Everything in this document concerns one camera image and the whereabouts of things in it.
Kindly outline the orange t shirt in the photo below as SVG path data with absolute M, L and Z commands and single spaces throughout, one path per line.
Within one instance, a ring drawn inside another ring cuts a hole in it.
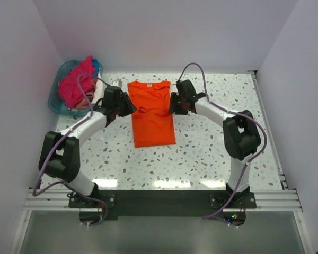
M 176 144 L 170 109 L 169 81 L 128 83 L 128 94 L 137 111 L 131 115 L 136 148 Z

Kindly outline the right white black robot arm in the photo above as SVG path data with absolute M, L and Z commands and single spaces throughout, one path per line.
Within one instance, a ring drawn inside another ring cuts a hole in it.
M 223 128 L 224 146 L 231 157 L 230 177 L 226 184 L 225 201 L 232 208 L 244 202 L 250 192 L 250 160 L 261 144 L 261 137 L 250 111 L 234 111 L 208 100 L 204 92 L 197 93 L 189 80 L 177 81 L 176 92 L 171 93 L 171 114 L 202 115 Z

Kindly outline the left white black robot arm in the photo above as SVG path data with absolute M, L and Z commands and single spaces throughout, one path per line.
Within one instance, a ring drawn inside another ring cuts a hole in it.
M 39 160 L 38 180 L 46 174 L 58 181 L 41 190 L 34 187 L 32 195 L 39 196 L 49 188 L 63 184 L 80 195 L 86 207 L 95 207 L 99 202 L 99 188 L 81 171 L 80 148 L 117 117 L 135 112 L 136 107 L 126 92 L 118 86 L 108 86 L 103 97 L 90 105 L 90 111 L 83 119 L 61 132 L 46 133 Z

